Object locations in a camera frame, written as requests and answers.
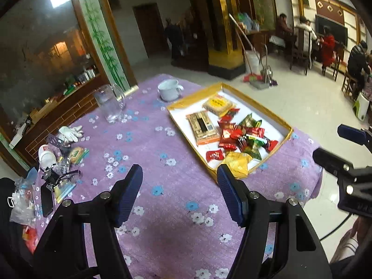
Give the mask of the red black candy packet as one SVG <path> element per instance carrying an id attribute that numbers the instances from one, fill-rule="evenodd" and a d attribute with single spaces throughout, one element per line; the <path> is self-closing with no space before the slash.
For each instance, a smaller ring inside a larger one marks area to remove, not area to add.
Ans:
<path id="1" fill-rule="evenodd" d="M 265 150 L 268 153 L 271 153 L 275 149 L 277 144 L 279 144 L 279 142 L 277 140 L 268 140 L 265 144 Z"/>

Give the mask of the green snack packet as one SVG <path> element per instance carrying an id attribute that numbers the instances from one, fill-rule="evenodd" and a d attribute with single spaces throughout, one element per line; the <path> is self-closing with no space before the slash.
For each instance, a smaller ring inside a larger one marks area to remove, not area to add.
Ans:
<path id="1" fill-rule="evenodd" d="M 253 159 L 257 159 L 259 161 L 262 160 L 261 153 L 259 149 L 264 147 L 266 143 L 263 140 L 256 139 L 256 138 L 246 138 L 242 141 L 242 151 L 247 153 Z"/>
<path id="2" fill-rule="evenodd" d="M 247 128 L 260 128 L 262 120 L 255 120 L 252 113 L 247 115 L 240 123 L 239 126 Z"/>

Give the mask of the yellow cheese crackers bag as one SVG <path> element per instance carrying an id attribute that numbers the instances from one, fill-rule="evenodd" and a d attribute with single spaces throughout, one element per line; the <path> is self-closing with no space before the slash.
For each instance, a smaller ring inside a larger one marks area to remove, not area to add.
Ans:
<path id="1" fill-rule="evenodd" d="M 222 164 L 228 166 L 234 177 L 244 179 L 248 176 L 248 164 L 252 159 L 247 153 L 228 152 Z"/>

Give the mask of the large dark red snack bag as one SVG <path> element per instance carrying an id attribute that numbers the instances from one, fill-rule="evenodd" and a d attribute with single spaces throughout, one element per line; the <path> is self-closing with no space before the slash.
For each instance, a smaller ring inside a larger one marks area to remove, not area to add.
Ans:
<path id="1" fill-rule="evenodd" d="M 234 123 L 219 123 L 221 138 L 219 147 L 236 145 L 237 140 L 243 135 L 242 128 Z"/>

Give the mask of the salted egg yolk biscuit pack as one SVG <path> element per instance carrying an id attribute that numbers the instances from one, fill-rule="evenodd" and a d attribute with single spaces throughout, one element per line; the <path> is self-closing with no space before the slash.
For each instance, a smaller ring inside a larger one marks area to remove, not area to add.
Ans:
<path id="1" fill-rule="evenodd" d="M 215 94 L 203 104 L 204 109 L 206 109 L 209 112 L 212 112 L 219 118 L 227 114 L 227 112 L 233 107 L 234 104 L 230 100 L 221 96 L 220 94 Z"/>

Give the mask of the orange cracker pack with barcode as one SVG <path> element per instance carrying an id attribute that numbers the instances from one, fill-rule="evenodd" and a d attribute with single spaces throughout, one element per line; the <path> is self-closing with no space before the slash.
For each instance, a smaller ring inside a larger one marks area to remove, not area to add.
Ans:
<path id="1" fill-rule="evenodd" d="M 189 114 L 186 116 L 186 119 L 190 123 L 197 146 L 218 142 L 220 140 L 220 134 L 211 122 L 207 110 Z"/>

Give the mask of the dark red golden wafer pack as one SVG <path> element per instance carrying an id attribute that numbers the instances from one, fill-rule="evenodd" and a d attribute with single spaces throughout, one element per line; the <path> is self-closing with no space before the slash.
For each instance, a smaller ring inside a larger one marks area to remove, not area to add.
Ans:
<path id="1" fill-rule="evenodd" d="M 242 132 L 245 135 L 251 135 L 258 138 L 264 138 L 265 129 L 261 127 L 243 127 Z"/>

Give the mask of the small red candy packet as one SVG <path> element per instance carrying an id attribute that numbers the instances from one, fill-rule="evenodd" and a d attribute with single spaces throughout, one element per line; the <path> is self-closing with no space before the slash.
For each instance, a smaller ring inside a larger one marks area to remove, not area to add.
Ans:
<path id="1" fill-rule="evenodd" d="M 212 160 L 222 161 L 224 159 L 224 153 L 221 149 L 209 150 L 206 152 L 206 161 L 209 163 Z"/>

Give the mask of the clear plastic bag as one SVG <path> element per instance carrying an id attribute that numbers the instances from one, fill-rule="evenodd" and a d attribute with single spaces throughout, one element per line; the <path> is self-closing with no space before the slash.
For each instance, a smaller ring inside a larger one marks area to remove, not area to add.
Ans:
<path id="1" fill-rule="evenodd" d="M 37 170 L 31 168 L 26 178 L 18 178 L 14 182 L 14 192 L 8 197 L 11 208 L 10 222 L 36 228 L 35 203 L 33 186 L 37 178 Z"/>

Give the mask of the black smartphone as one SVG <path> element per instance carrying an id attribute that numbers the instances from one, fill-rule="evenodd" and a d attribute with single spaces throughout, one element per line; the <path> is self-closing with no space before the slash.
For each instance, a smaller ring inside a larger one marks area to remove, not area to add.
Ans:
<path id="1" fill-rule="evenodd" d="M 44 183 L 40 189 L 42 213 L 44 217 L 48 217 L 54 211 L 53 191 L 49 183 Z"/>

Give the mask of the white round helmet object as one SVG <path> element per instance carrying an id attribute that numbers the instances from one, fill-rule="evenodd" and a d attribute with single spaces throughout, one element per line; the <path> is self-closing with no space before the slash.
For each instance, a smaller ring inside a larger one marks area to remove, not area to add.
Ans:
<path id="1" fill-rule="evenodd" d="M 56 156 L 49 145 L 44 144 L 38 150 L 39 166 L 42 170 L 53 168 L 57 164 Z"/>

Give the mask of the green biscuit packet on table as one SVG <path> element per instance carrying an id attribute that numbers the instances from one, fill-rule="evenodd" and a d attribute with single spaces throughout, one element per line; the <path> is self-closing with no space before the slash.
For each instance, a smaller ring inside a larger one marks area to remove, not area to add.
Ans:
<path id="1" fill-rule="evenodd" d="M 89 153 L 87 148 L 75 147 L 69 153 L 69 160 L 72 164 L 78 164 L 83 160 L 87 153 Z"/>

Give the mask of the white glove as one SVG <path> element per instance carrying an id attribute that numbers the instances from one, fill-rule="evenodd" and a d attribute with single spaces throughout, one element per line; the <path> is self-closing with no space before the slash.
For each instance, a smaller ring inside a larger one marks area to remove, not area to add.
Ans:
<path id="1" fill-rule="evenodd" d="M 77 127 L 62 126 L 59 129 L 57 137 L 65 143 L 78 142 L 83 137 L 82 128 L 82 125 Z"/>

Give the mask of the glass beer mug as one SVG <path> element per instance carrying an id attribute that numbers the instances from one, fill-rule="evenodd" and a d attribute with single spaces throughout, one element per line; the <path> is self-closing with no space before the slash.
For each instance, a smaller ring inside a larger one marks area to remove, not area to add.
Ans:
<path id="1" fill-rule="evenodd" d="M 104 84 L 95 91 L 94 98 L 108 123 L 114 123 L 122 116 L 126 103 L 120 87 Z"/>

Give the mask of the white ceramic cup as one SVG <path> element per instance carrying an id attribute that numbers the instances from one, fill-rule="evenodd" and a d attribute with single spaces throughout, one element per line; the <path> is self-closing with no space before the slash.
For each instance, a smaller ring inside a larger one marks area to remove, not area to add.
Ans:
<path id="1" fill-rule="evenodd" d="M 182 94 L 183 90 L 183 86 L 178 82 L 177 79 L 167 79 L 158 85 L 158 92 L 163 101 L 177 100 Z"/>

